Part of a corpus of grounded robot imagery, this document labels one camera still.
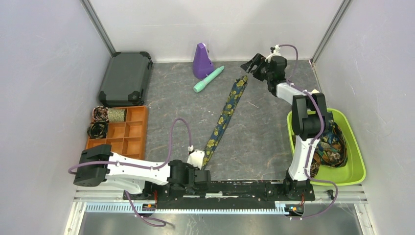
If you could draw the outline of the blue yellow floral tie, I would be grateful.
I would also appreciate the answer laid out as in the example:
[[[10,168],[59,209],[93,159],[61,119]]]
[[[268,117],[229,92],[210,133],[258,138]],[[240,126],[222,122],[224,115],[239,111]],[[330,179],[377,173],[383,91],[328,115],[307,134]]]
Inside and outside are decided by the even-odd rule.
[[[202,169],[205,169],[214,151],[216,150],[221,138],[223,137],[227,126],[230,123],[231,117],[237,107],[237,104],[248,84],[248,77],[246,75],[235,80],[231,91],[227,97],[226,103],[222,109],[220,117],[216,126],[204,148],[205,156],[203,157]]]

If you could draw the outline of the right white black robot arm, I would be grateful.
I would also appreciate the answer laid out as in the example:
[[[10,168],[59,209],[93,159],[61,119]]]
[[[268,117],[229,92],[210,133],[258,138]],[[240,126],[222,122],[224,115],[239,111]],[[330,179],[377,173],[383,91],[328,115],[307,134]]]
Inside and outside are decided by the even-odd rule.
[[[328,127],[327,107],[322,93],[301,89],[285,77],[287,60],[280,55],[265,57],[256,54],[241,68],[260,81],[266,81],[268,91],[292,106],[291,128],[295,134],[295,150],[284,179],[283,195],[297,199],[302,190],[310,189],[312,156],[320,136]]]

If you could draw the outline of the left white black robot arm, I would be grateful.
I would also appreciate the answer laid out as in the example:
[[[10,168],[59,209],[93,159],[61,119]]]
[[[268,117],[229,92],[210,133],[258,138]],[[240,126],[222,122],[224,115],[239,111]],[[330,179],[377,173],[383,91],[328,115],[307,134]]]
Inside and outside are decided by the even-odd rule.
[[[112,151],[109,144],[84,150],[79,163],[69,169],[74,175],[73,184],[79,187],[97,187],[100,184],[149,199],[154,187],[168,186],[175,190],[207,189],[211,176],[201,169],[202,151],[191,152],[188,161],[171,160],[150,162],[129,158]]]

